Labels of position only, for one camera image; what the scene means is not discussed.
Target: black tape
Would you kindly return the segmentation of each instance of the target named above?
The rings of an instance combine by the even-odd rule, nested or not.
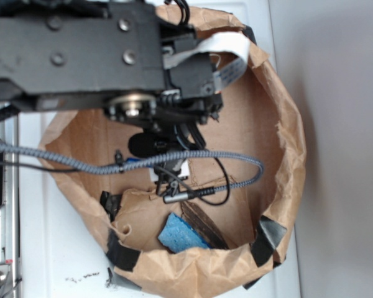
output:
[[[138,262],[140,254],[141,252],[139,250],[133,250],[132,248],[121,245],[116,233],[113,230],[110,230],[108,252],[106,253],[106,256],[113,265],[119,269],[132,272]]]
[[[118,275],[116,272],[112,272],[111,268],[108,268],[109,279],[107,280],[106,287],[109,285],[114,284],[116,286],[126,287],[128,289],[141,291],[142,288],[137,284],[134,284],[129,279],[125,278],[124,276]]]
[[[257,45],[256,37],[254,36],[254,32],[252,27],[245,25],[246,27],[242,30],[242,33],[255,45]]]
[[[282,241],[285,236],[287,229],[281,226],[279,223],[269,219],[266,216],[262,216],[259,220],[257,227],[257,238],[251,245],[251,253],[258,267],[266,264],[270,257],[274,254],[276,247]],[[279,266],[278,262],[274,262],[274,267]],[[255,281],[251,281],[245,284],[243,287],[248,290],[256,284]]]

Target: gray braided cable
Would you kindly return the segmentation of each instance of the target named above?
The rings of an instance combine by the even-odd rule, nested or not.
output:
[[[206,151],[206,150],[192,150],[192,151],[177,151],[161,155],[155,155],[144,160],[125,162],[123,165],[106,165],[106,166],[95,166],[88,163],[84,163],[80,160],[67,157],[58,153],[43,151],[35,148],[18,147],[12,146],[5,143],[0,143],[0,151],[4,153],[15,153],[20,155],[33,156],[44,160],[54,161],[63,165],[75,168],[79,171],[83,171],[94,175],[108,175],[118,174],[127,171],[132,171],[139,168],[148,168],[153,165],[158,165],[172,160],[184,160],[187,158],[230,158],[234,160],[244,161],[258,167],[257,174],[249,179],[240,183],[232,183],[231,188],[240,188],[248,186],[256,182],[262,176],[264,172],[264,165],[257,158],[243,155],[240,153],[226,152],[226,151]],[[226,186],[218,186],[214,188],[216,192],[225,191]]]

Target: black clip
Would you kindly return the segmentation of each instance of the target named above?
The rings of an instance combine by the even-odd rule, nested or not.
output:
[[[117,149],[115,151],[114,162],[115,162],[115,164],[117,164],[119,166],[119,172],[123,173],[124,172],[123,171],[124,159],[123,159],[123,155],[122,155],[122,153],[120,152],[119,149]]]

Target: black cable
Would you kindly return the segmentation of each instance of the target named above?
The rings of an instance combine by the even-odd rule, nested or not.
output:
[[[229,200],[229,197],[231,196],[231,182],[229,180],[228,173],[226,172],[223,163],[220,162],[220,160],[218,158],[215,158],[214,160],[217,162],[217,164],[221,168],[221,171],[223,171],[224,178],[225,178],[225,181],[226,181],[226,196],[225,196],[225,199],[223,201],[221,201],[220,203],[213,203],[213,202],[207,201],[207,199],[204,198],[204,197],[198,196],[198,198],[199,198],[199,200],[201,200],[201,201],[203,201],[206,204],[209,204],[211,206],[221,206],[221,205],[224,205],[225,203],[227,203],[227,201]]]
[[[8,118],[18,115],[20,110],[13,105],[9,105],[0,109],[0,121],[4,121]]]
[[[12,294],[19,287],[19,284],[21,283],[21,281],[22,281],[22,278],[16,279],[15,286],[12,289],[5,292],[3,296],[1,296],[1,298],[6,298],[6,296],[8,296],[9,294]]]
[[[226,194],[226,198],[225,200],[221,201],[220,203],[213,203],[213,202],[210,202],[210,201],[207,201],[207,199],[205,199],[204,197],[202,197],[199,192],[205,192],[207,189],[197,189],[197,190],[194,190],[192,189],[187,183],[185,183],[184,181],[182,181],[182,179],[180,179],[177,175],[173,174],[171,171],[161,167],[161,166],[154,166],[154,168],[158,171],[161,171],[167,175],[169,175],[170,177],[172,177],[173,179],[175,179],[176,181],[178,181],[178,183],[180,183],[183,187],[185,187],[185,189],[187,189],[188,192],[192,193],[193,194],[193,197],[197,197],[199,200],[203,201],[204,203],[208,204],[208,205],[211,205],[211,206],[221,206],[221,205],[224,205],[225,203],[227,203],[227,201],[229,200],[229,197],[231,195],[231,183],[229,181],[229,177],[228,177],[228,174],[226,173],[226,170],[223,166],[223,164],[218,160],[219,162],[219,165],[221,165],[221,169],[223,170],[224,172],[224,176],[225,176],[225,179],[227,180],[227,194]]]
[[[187,0],[179,0],[180,2],[183,3],[183,6],[185,8],[185,20],[184,24],[187,25],[189,23],[190,17],[191,17],[191,11],[189,9],[189,5],[187,3]]]
[[[75,172],[79,172],[78,169],[49,169],[49,168],[44,168],[43,166],[32,165],[30,163],[13,163],[13,162],[10,162],[10,161],[0,161],[0,166],[16,166],[16,167],[23,167],[23,168],[31,168],[31,169],[37,169],[39,171],[50,172],[50,173],[75,173]]]
[[[186,138],[186,136],[181,132],[181,128],[179,127],[179,125],[174,125],[174,133],[175,133],[175,136],[177,138],[177,141],[180,143],[181,147],[183,147],[184,149],[186,149],[186,150],[197,150],[197,149],[207,150],[205,148],[199,148],[199,146],[197,144],[190,142]],[[223,171],[223,174],[224,174],[224,178],[225,178],[225,181],[226,181],[226,197],[220,203],[212,203],[210,201],[207,201],[207,199],[202,197],[202,196],[196,196],[196,197],[199,198],[201,201],[205,202],[206,204],[209,204],[209,205],[212,205],[212,206],[219,206],[219,205],[223,205],[223,204],[227,203],[227,201],[229,200],[229,197],[231,195],[231,182],[229,180],[228,173],[225,170],[225,167],[224,167],[223,163],[218,158],[215,158],[214,160],[217,162],[217,164],[221,168],[221,171]]]
[[[165,0],[164,3],[169,5],[172,2],[172,0]],[[191,12],[189,9],[189,5],[185,0],[174,0],[175,4],[180,8],[181,10],[181,20],[178,23],[179,26],[181,25],[188,25],[188,22],[191,17]]]

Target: crumpled paper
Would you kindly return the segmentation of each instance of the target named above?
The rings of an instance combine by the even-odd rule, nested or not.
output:
[[[159,7],[157,13],[170,22],[178,23],[180,19],[176,6]],[[191,7],[190,23],[202,38],[215,32],[240,32],[244,29],[244,25],[231,14],[195,7]],[[221,64],[231,59],[232,55],[221,55]],[[239,201],[243,210],[228,210],[226,205],[215,208],[200,204],[217,225],[219,222],[221,225],[222,218],[227,218],[228,222],[219,228],[233,249],[192,248],[178,254],[160,249],[156,235],[153,235],[160,230],[160,217],[172,211],[181,211],[179,204],[165,205],[161,199],[154,197],[152,190],[155,186],[150,182],[147,170],[102,177],[84,173],[52,174],[105,252],[108,250],[110,229],[126,245],[143,249],[132,272],[115,268],[117,274],[128,278],[143,291],[164,297],[214,297],[263,276],[273,269],[274,261],[282,263],[285,260],[302,197],[306,147],[298,109],[267,59],[268,54],[252,43],[249,69],[241,79],[223,91],[224,109],[220,112],[219,123],[211,121],[200,127],[209,150],[245,153],[265,164],[265,173],[259,182],[232,191],[229,206]],[[102,111],[62,112],[50,124],[39,147],[104,165],[113,162],[115,149],[119,148],[125,156],[129,156],[127,141],[137,132],[140,129],[136,127],[108,121]],[[56,167],[44,160],[42,164]],[[253,176],[256,171],[252,166],[228,160],[224,161],[224,165],[237,181]],[[221,171],[211,160],[192,160],[190,169],[189,183],[192,186],[215,183],[221,179]],[[131,203],[131,208],[136,208],[136,214],[146,204],[155,212],[145,212],[150,215],[148,219],[132,219],[131,209],[124,208],[111,223],[99,204],[102,190],[123,193],[122,205]],[[127,209],[129,219],[124,220],[121,215]],[[227,212],[231,211],[238,215],[227,217]],[[287,234],[273,257],[258,267],[248,242],[255,239],[255,227],[261,215],[286,227]],[[241,222],[250,224],[239,226]],[[229,236],[232,231],[237,235]]]

